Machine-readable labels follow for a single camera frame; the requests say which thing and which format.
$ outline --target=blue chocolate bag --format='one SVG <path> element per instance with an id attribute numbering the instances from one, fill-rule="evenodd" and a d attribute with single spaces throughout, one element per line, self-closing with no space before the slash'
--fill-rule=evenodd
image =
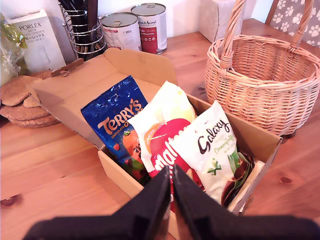
<path id="1" fill-rule="evenodd" d="M 147 104 L 136 81 L 128 76 L 81 109 L 117 163 L 140 183 L 149 176 L 141 160 L 138 135 L 127 120 Z"/>

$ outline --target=snack bag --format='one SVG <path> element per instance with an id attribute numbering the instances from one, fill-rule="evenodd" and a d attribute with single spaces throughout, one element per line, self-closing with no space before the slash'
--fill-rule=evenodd
<path id="1" fill-rule="evenodd" d="M 128 76 L 81 109 L 118 164 L 142 184 L 148 173 L 141 160 L 138 135 L 128 120 L 147 104 L 136 81 Z"/>
<path id="2" fill-rule="evenodd" d="M 182 132 L 195 118 L 195 110 L 185 92 L 166 81 L 152 101 L 138 115 L 128 120 L 139 137 L 141 160 L 150 177 L 153 178 L 165 165 L 169 165 L 172 179 L 173 165 L 177 164 L 201 185 L 196 172 L 192 172 L 190 166 L 168 144 L 170 139 Z"/>
<path id="3" fill-rule="evenodd" d="M 196 170 L 206 193 L 225 207 L 253 167 L 238 152 L 236 137 L 218 101 L 168 144 Z"/>

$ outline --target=wooden tabletop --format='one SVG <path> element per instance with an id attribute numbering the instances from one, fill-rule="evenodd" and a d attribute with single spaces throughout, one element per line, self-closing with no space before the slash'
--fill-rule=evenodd
<path id="1" fill-rule="evenodd" d="M 290 41 L 291 36 L 254 19 L 242 33 Z M 206 99 L 204 76 L 210 43 L 199 32 L 168 39 L 163 54 L 173 62 L 179 85 Z M 320 49 L 302 43 L 320 57 Z M 252 195 L 247 215 L 290 214 L 320 223 L 320 102 L 303 127 L 285 139 Z M 18 240 L 37 221 L 55 216 L 108 215 L 130 198 L 105 174 L 97 149 L 62 123 L 28 129 L 1 121 L 1 239 Z"/>

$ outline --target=paw print fabric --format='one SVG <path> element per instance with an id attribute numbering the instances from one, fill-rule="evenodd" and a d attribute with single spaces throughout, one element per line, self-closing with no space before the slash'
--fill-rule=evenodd
<path id="1" fill-rule="evenodd" d="M 279 0 L 270 25 L 293 36 L 301 22 L 305 0 Z M 303 40 L 320 48 L 320 0 L 314 0 L 308 26 Z"/>

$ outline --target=food can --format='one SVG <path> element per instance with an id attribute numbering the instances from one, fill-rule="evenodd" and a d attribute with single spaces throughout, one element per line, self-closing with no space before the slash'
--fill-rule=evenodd
<path id="1" fill-rule="evenodd" d="M 161 54 L 167 49 L 166 6 L 143 3 L 131 8 L 139 17 L 142 51 Z"/>
<path id="2" fill-rule="evenodd" d="M 101 22 L 108 48 L 141 51 L 137 15 L 131 12 L 116 12 L 106 15 Z"/>

